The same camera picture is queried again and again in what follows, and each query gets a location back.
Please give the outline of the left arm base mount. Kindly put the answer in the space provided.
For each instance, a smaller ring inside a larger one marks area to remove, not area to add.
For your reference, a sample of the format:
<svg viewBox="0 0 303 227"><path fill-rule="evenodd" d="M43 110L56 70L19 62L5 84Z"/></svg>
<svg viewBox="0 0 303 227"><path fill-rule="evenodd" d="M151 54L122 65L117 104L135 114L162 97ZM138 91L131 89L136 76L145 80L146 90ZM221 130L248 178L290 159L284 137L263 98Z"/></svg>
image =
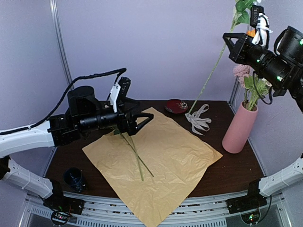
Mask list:
<svg viewBox="0 0 303 227"><path fill-rule="evenodd" d="M50 220L55 226L67 224L73 214L82 214L84 200L64 196L61 187L54 187L52 193L50 197L41 199L43 205L52 211Z"/></svg>

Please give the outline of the white blue flower stem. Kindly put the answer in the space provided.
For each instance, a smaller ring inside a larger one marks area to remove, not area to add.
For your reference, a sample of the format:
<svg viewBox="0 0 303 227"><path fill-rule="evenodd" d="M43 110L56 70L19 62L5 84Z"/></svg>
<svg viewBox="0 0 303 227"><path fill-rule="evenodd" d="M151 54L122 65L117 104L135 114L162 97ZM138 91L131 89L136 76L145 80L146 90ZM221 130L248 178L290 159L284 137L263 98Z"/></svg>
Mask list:
<svg viewBox="0 0 303 227"><path fill-rule="evenodd" d="M261 79L257 76L250 75L249 78L245 78L245 86L248 89L248 102L245 104L245 108L249 111L253 111L257 102L261 98L265 98L261 94Z"/></svg>

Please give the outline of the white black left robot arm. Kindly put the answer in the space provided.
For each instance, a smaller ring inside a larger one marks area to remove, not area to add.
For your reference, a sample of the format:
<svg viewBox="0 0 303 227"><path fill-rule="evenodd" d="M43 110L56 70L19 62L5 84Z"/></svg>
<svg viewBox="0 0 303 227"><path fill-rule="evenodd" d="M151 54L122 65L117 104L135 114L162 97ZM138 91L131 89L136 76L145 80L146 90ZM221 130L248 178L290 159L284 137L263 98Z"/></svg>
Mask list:
<svg viewBox="0 0 303 227"><path fill-rule="evenodd" d="M68 206L68 199L63 196L60 183L39 177L21 167L11 154L44 147L60 147L70 144L89 132L116 126L121 133L135 135L153 119L151 113L132 115L124 109L125 102L132 99L125 97L126 88L115 84L110 92L109 108L102 105L91 86L81 86L68 92L66 113L48 117L37 126L23 129L1 131L0 133L0 178L22 189L34 192L58 210Z"/></svg>

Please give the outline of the peach pink flower stem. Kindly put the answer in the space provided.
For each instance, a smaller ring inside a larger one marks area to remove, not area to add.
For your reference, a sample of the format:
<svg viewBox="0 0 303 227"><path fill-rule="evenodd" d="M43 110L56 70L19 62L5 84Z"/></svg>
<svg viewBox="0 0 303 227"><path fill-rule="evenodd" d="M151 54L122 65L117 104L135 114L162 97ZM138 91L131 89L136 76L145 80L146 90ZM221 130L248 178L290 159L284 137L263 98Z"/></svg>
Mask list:
<svg viewBox="0 0 303 227"><path fill-rule="evenodd" d="M139 173L140 173L140 178L141 178L141 181L143 182L144 181L143 171L142 171L142 167L141 167L141 164L140 164L139 155L138 155L137 150L135 148L135 144L134 144L134 141L133 141L132 137L129 136L128 133L122 133L118 128L114 128L114 135L118 135L118 134L120 135L120 137L122 139L125 140L125 142L132 149L132 151L135 155L136 161L137 161L137 165L138 165L138 169L139 169Z"/></svg>

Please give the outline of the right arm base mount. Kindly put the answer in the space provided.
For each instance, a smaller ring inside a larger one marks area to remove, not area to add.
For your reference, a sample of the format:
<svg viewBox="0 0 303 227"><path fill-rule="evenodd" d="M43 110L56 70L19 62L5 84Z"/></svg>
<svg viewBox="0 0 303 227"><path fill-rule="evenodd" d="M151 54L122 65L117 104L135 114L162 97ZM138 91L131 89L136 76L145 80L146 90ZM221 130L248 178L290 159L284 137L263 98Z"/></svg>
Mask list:
<svg viewBox="0 0 303 227"><path fill-rule="evenodd" d="M226 201L229 214L239 213L241 220L247 225L254 225L261 221L260 207L267 205L263 196L241 196Z"/></svg>

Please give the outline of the lilac pink flower stem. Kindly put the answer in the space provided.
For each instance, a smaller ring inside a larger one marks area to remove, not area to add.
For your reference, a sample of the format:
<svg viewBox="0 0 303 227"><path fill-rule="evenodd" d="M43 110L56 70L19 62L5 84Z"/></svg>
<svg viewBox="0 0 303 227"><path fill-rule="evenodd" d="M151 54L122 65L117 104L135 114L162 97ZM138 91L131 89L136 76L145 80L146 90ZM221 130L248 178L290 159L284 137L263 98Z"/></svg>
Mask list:
<svg viewBox="0 0 303 227"><path fill-rule="evenodd" d="M140 164L141 165L143 165L144 167L145 167L145 169L149 172L149 174L152 176L152 177L154 177L154 174L151 172L151 170L149 169L149 167L145 164L145 162L142 160L142 158L140 157L140 155L139 155L139 160L140 160Z"/></svg>

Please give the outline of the grey printed ribbon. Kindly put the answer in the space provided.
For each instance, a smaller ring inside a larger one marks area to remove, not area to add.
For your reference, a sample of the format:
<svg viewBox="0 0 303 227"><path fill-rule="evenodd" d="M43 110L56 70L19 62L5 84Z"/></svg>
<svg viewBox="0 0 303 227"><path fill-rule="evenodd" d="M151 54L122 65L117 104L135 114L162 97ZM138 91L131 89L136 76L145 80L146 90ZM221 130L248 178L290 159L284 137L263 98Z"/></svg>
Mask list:
<svg viewBox="0 0 303 227"><path fill-rule="evenodd" d="M212 120L210 118L201 118L201 115L208 110L209 105L204 104L198 111L195 111L192 114L185 114L187 121L191 123L191 131L194 134L203 136L202 132L207 132L210 130L209 124L212 122Z"/></svg>

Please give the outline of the orange flower stem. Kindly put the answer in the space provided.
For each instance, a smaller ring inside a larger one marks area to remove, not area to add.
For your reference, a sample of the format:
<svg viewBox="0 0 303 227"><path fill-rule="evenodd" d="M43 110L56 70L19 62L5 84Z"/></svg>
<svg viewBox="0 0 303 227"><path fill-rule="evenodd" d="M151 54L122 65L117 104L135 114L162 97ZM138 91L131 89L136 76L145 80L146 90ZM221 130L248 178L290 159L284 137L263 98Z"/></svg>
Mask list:
<svg viewBox="0 0 303 227"><path fill-rule="evenodd" d="M256 31L255 31L255 29L248 30L248 31L246 32L246 34L247 34L248 36L250 36L250 37L254 37L254 36L256 35Z"/></svg>

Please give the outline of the orange yellow wrapping paper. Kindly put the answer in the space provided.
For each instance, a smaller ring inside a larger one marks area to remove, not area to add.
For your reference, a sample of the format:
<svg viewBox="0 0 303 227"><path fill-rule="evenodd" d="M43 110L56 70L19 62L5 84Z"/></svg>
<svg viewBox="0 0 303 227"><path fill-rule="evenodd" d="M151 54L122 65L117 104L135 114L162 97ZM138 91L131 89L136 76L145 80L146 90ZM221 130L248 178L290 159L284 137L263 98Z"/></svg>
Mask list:
<svg viewBox="0 0 303 227"><path fill-rule="evenodd" d="M132 136L137 151L154 174L141 165L141 181L130 146L112 132L83 148L130 211L146 226L158 226L195 189L221 154L154 108L154 119Z"/></svg>

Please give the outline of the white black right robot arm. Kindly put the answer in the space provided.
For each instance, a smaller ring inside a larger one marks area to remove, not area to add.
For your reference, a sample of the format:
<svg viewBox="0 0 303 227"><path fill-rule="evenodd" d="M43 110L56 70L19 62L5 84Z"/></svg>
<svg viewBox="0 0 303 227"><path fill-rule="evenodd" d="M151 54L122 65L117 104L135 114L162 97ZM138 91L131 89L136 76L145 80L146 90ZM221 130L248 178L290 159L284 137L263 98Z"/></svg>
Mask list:
<svg viewBox="0 0 303 227"><path fill-rule="evenodd" d="M252 37L245 33L224 33L223 39L233 62L251 66L259 78L272 85L274 93L270 98L289 92L299 109L303 108L303 34L300 31L288 26L276 39L273 51L253 44ZM303 158L299 157L279 172L251 182L242 203L252 209L261 197L268 197L302 178Z"/></svg>

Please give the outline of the light pink rose stem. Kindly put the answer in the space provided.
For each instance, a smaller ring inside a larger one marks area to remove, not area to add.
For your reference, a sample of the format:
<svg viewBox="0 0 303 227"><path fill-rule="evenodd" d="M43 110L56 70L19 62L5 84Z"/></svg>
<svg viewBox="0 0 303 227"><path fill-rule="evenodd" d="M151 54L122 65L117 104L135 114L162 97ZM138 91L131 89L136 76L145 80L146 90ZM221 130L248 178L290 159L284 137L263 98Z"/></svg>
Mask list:
<svg viewBox="0 0 303 227"><path fill-rule="evenodd" d="M263 96L267 95L269 93L269 89L272 88L272 84L267 81L265 78L261 79L261 94Z"/></svg>

